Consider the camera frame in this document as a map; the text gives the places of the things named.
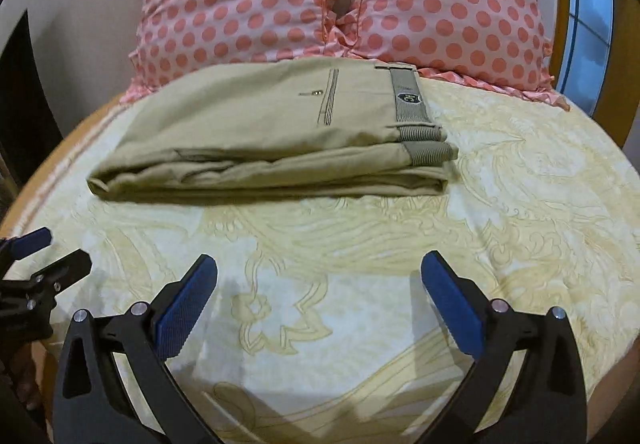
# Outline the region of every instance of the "khaki pants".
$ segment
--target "khaki pants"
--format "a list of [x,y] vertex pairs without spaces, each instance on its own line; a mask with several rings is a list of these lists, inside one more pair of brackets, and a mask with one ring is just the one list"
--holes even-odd
[[411,65],[213,66],[147,98],[88,179],[106,199],[437,194],[458,150]]

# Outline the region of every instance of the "yellow floral bed sheet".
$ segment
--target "yellow floral bed sheet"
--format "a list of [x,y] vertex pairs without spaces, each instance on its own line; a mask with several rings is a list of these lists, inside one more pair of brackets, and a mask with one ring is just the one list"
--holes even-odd
[[[439,197],[102,202],[85,178],[145,101],[112,109],[14,225],[49,226],[54,244],[10,278],[78,247],[94,262],[59,296],[49,349],[60,350],[76,309],[113,315],[150,301],[207,253],[218,287],[168,366],[226,442],[409,443],[471,364],[420,283],[420,260],[437,249],[488,297],[537,313],[564,306],[591,395],[640,328],[638,174],[578,108],[420,84],[460,147]],[[484,424],[499,417],[521,358]],[[121,364],[142,420],[158,428]]]

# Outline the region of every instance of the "window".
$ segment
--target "window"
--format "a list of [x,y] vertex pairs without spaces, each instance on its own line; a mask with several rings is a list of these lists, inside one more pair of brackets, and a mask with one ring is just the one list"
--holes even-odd
[[602,90],[613,30],[613,0],[571,0],[559,92],[592,115]]

